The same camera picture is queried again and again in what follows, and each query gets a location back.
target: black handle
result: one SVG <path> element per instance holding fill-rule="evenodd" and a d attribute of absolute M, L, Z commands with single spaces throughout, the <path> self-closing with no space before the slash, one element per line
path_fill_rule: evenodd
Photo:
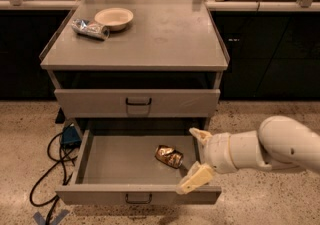
<path fill-rule="evenodd" d="M 129 200 L 129 194 L 126 194 L 126 203 L 127 204 L 133 204 L 133 205 L 147 205 L 150 204 L 152 201 L 152 194 L 149 194 L 149 199 L 145 201 L 130 201 Z"/>
<path fill-rule="evenodd" d="M 141 102 L 141 103 L 129 102 L 129 99 L 126 98 L 126 104 L 130 106 L 149 106 L 151 102 L 152 102 L 152 98 L 149 98 L 148 102 Z"/>

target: white bowl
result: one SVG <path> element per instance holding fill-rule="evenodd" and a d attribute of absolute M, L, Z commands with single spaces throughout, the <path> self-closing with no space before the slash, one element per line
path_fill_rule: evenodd
<path fill-rule="evenodd" d="M 133 13 L 123 8 L 109 8 L 96 14 L 94 20 L 109 27 L 110 31 L 124 29 L 133 19 Z"/>

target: black cable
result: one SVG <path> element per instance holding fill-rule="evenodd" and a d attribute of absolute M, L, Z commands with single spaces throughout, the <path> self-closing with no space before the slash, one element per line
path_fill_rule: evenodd
<path fill-rule="evenodd" d="M 36 190 L 36 188 L 37 188 L 37 187 L 39 186 L 39 184 L 42 182 L 42 180 L 43 180 L 45 177 L 47 177 L 47 176 L 50 174 L 50 172 L 51 172 L 55 167 L 57 167 L 59 164 L 62 165 L 62 169 L 63 169 L 63 182 L 62 182 L 62 185 L 67 185 L 67 184 L 69 183 L 72 174 L 69 175 L 69 177 L 67 178 L 67 169 L 66 169 L 65 163 L 71 161 L 71 162 L 73 163 L 73 165 L 74 165 L 74 161 L 77 159 L 77 157 L 71 158 L 71 157 L 70 157 L 70 154 L 71 154 L 76 148 L 73 148 L 73 149 L 71 149 L 70 151 L 67 152 L 65 148 L 62 148 L 61 138 L 60 138 L 60 141 L 59 141 L 59 142 L 60 142 L 60 147 L 59 147 L 59 159 L 53 158 L 53 157 L 51 156 L 50 149 L 51 149 L 51 145 L 52 145 L 52 143 L 54 142 L 54 140 L 57 139 L 59 136 L 62 136 L 63 133 L 64 133 L 68 128 L 70 128 L 70 126 L 71 126 L 71 125 L 68 125 L 67 127 L 65 127 L 65 128 L 62 130 L 62 132 L 58 133 L 57 135 L 55 135 L 55 136 L 50 140 L 50 142 L 49 142 L 49 144 L 48 144 L 48 147 L 47 147 L 47 155 L 48 155 L 48 157 L 49 157 L 51 160 L 55 161 L 56 163 L 55 163 L 51 168 L 49 168 L 48 171 L 45 172 L 45 174 L 42 175 L 41 178 L 35 183 L 35 185 L 33 186 L 32 190 L 31 190 L 31 192 L 30 192 L 30 195 L 29 195 L 29 201 L 30 201 L 30 203 L 31 203 L 33 206 L 35 206 L 35 207 L 43 207 L 43 206 L 45 206 L 45 205 L 48 205 L 48 204 L 50 204 L 50 203 L 53 203 L 52 206 L 51 206 L 51 208 L 50 208 L 50 210 L 49 210 L 49 212 L 48 212 L 48 214 L 47 214 L 47 217 L 46 217 L 46 225 L 49 225 L 49 224 L 50 224 L 50 219 L 51 219 L 51 217 L 52 217 L 52 213 L 53 213 L 53 211 L 54 211 L 54 209 L 55 209 L 55 207 L 56 207 L 57 202 L 60 200 L 60 197 L 59 197 L 58 195 L 55 195 L 54 197 L 52 197 L 51 199 L 45 201 L 44 203 L 40 203 L 40 204 L 39 204 L 39 203 L 35 203 L 35 202 L 34 202 L 34 200 L 33 200 L 33 194 L 34 194 L 34 191 Z"/>

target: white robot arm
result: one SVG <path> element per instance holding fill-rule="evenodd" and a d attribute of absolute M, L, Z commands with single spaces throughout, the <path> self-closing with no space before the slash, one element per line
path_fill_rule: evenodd
<path fill-rule="evenodd" d="M 270 117 L 258 131 L 211 135 L 191 128 L 190 133 L 203 145 L 205 163 L 192 166 L 178 184 L 178 194 L 208 183 L 214 172 L 234 173 L 243 168 L 274 172 L 308 169 L 320 174 L 320 136 L 288 117 Z"/>

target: speckled floor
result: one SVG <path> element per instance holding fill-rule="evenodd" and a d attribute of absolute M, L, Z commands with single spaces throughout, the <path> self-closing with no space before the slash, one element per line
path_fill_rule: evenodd
<path fill-rule="evenodd" d="M 60 132 L 55 124 L 56 102 L 0 102 L 0 224 L 41 224 L 49 206 L 34 207 L 29 193 L 53 164 L 46 154 L 51 138 Z M 212 133 L 257 129 L 271 115 L 295 118 L 320 133 L 320 102 L 226 102 L 218 105 Z M 62 170 L 39 187 L 34 199 L 45 201 L 61 183 Z M 320 176 L 272 174 L 242 170 L 216 175 L 212 184 L 222 187 L 213 206 L 66 206 L 58 202 L 53 217 L 69 213 L 59 224 L 320 224 Z"/>

